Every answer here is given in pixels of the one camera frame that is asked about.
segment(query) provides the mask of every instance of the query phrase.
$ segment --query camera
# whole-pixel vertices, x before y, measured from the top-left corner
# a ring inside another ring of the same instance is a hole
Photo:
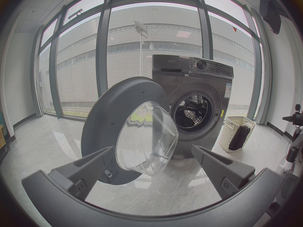
[[[293,125],[303,126],[303,112],[300,113],[301,105],[296,104],[296,112],[292,116],[283,117],[283,120],[292,122]]]

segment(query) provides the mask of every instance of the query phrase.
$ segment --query sticker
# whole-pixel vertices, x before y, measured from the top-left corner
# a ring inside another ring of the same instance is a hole
[[[232,84],[226,83],[226,90],[225,90],[224,98],[230,98],[231,93],[232,93]]]

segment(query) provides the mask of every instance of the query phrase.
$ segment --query washing machine drum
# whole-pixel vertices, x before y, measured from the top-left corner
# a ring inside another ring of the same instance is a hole
[[[177,106],[175,122],[182,130],[194,132],[205,125],[210,113],[210,101],[202,95],[192,95]]]

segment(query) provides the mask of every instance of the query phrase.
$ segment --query black bag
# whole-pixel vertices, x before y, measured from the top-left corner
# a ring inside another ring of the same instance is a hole
[[[229,143],[230,150],[237,150],[243,147],[244,142],[250,132],[250,128],[246,125],[241,125],[236,134]]]

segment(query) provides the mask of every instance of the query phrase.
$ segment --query grass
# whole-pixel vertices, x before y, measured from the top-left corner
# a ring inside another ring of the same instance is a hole
[[[45,109],[48,113],[56,113],[55,109]],[[77,117],[87,117],[89,113],[82,113],[82,112],[76,112],[76,111],[63,111],[64,115],[70,115],[70,116],[77,116]]]

